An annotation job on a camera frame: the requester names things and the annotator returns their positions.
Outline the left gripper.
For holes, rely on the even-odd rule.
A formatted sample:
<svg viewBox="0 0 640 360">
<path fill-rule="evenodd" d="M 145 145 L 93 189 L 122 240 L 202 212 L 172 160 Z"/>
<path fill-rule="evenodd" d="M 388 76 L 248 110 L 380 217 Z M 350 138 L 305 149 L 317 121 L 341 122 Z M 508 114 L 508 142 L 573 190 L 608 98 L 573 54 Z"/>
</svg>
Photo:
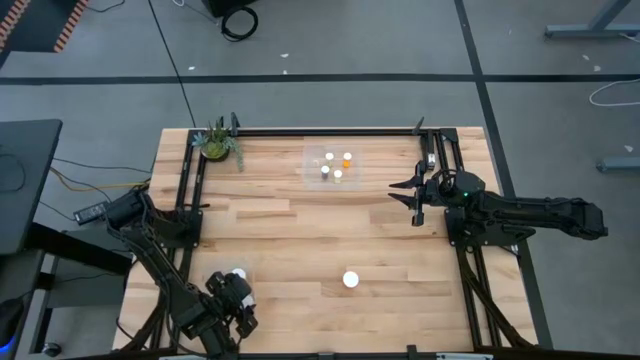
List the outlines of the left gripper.
<svg viewBox="0 0 640 360">
<path fill-rule="evenodd" d="M 253 305 L 252 288 L 248 281 L 237 273 L 214 272 L 205 284 L 207 290 L 222 306 L 226 315 L 236 320 L 235 331 L 245 339 L 258 326 Z"/>
</svg>

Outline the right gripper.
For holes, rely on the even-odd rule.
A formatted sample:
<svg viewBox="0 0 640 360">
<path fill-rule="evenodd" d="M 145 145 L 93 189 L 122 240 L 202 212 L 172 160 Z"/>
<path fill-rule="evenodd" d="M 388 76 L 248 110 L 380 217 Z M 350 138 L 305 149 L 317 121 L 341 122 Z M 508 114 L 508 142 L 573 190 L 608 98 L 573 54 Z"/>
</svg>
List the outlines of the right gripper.
<svg viewBox="0 0 640 360">
<path fill-rule="evenodd" d="M 409 210 L 413 210 L 411 225 L 419 227 L 424 224 L 423 206 L 450 207 L 451 203 L 446 199 L 442 187 L 447 187 L 451 180 L 451 170 L 438 170 L 430 178 L 425 179 L 427 162 L 420 160 L 416 164 L 415 175 L 409 180 L 390 184 L 391 188 L 411 189 L 415 188 L 414 196 L 389 193 L 389 196 Z"/>
</svg>

